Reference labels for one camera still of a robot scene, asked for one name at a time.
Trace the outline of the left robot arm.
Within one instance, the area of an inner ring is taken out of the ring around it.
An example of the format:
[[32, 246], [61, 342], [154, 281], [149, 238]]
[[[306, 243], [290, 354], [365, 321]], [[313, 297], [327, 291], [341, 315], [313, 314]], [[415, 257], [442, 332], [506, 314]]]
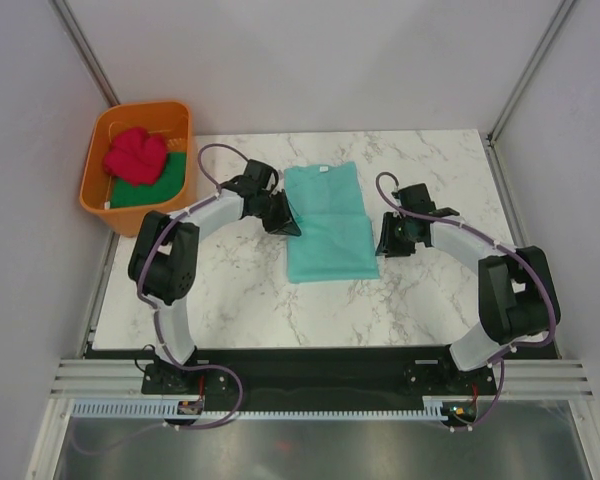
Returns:
[[271, 235], [301, 235], [291, 213], [280, 174], [249, 160], [242, 174], [219, 185], [211, 196], [168, 214], [147, 213], [137, 235], [128, 276], [139, 300], [149, 306], [156, 352], [169, 363], [165, 382], [188, 393], [199, 382], [199, 369], [188, 361], [196, 351], [189, 328], [187, 300], [197, 272], [200, 243], [221, 228], [253, 217]]

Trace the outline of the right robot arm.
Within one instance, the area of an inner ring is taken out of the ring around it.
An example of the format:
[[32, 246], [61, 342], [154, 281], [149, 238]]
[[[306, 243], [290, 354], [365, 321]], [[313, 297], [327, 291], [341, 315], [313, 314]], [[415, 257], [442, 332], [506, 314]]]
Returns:
[[503, 244], [476, 229], [456, 210], [438, 208], [425, 184], [381, 198], [383, 216], [376, 254], [407, 257], [416, 246], [439, 250], [470, 269], [478, 281], [478, 323], [449, 346], [451, 359], [438, 368], [447, 392], [463, 392], [474, 371], [519, 347], [544, 347], [555, 337], [561, 313], [547, 257], [536, 246]]

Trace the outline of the teal t shirt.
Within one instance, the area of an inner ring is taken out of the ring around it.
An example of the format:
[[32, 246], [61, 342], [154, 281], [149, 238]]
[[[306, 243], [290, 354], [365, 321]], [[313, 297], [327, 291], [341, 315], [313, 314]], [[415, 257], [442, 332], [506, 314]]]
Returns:
[[284, 186], [301, 235], [287, 241], [287, 275], [295, 284], [375, 280], [379, 268], [357, 168], [295, 166]]

